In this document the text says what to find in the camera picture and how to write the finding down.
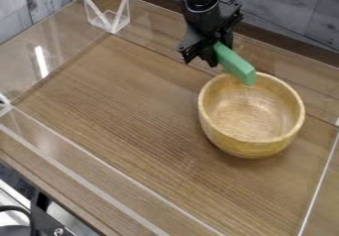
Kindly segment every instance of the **wood grain surface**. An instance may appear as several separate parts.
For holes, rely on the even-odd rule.
[[[117,2],[97,1],[104,6]],[[69,8],[76,12],[78,5]],[[176,42],[176,30],[170,29],[173,37],[162,31],[176,24],[177,16],[148,14],[158,23],[148,41],[142,40],[146,33],[137,32],[140,20],[126,31],[136,32],[144,47],[104,35],[16,106],[224,234],[295,235],[337,132],[337,72],[317,61],[237,38],[237,52],[301,90],[308,116],[281,154],[260,161],[236,159],[208,142],[198,124],[197,94],[212,76],[152,52]],[[205,70],[200,63],[196,67]],[[122,182],[114,184],[96,160],[57,147],[38,133],[33,137],[46,155],[106,195],[92,193],[62,167],[4,134],[1,159],[22,174],[29,172],[36,184],[48,186],[48,194],[64,206],[72,203],[78,217],[101,234],[152,235],[104,198],[116,196],[172,235],[189,235],[170,227],[174,217],[161,220],[161,213],[152,212],[156,206],[134,201],[134,192],[116,190],[124,189]],[[194,225],[188,229],[198,231]]]

